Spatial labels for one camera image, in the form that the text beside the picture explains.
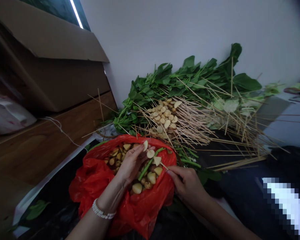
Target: white wall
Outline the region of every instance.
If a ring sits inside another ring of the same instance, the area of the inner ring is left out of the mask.
[[[171,62],[174,70],[195,55],[220,63],[231,43],[243,47],[237,73],[261,84],[300,80],[300,6],[295,0],[81,0],[118,106],[131,81]]]

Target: light strip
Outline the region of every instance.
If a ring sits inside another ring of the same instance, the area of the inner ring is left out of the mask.
[[[263,178],[264,187],[270,189],[275,203],[282,209],[283,214],[294,225],[300,235],[300,198],[299,194],[290,184],[278,183],[279,179]]]
[[[76,6],[74,5],[74,2],[73,0],[70,0],[71,2],[71,5],[72,5],[72,8],[74,10],[74,13],[76,14],[76,17],[77,17],[77,20],[78,20],[78,23],[79,23],[79,26],[83,29],[83,26],[82,26],[82,23],[80,21],[80,18],[79,18],[79,15],[78,15],[78,12],[77,12],[77,9],[76,9]]]

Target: box flap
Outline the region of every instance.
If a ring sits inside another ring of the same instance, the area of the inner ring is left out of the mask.
[[[0,22],[36,57],[109,62],[92,32],[19,0],[0,0]]]

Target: right hand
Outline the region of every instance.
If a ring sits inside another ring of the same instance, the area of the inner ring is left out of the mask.
[[[176,186],[176,193],[180,196],[182,201],[185,201],[191,207],[195,208],[210,198],[193,168],[178,166],[170,166],[168,168],[169,171],[167,172],[172,177]]]

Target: left hand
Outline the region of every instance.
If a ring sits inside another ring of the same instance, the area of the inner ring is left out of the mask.
[[[140,144],[139,146],[130,149],[115,176],[116,178],[120,178],[125,185],[128,185],[133,181],[141,165],[148,159],[147,151],[143,152],[143,148],[143,144]],[[154,150],[155,147],[149,145],[148,149]]]

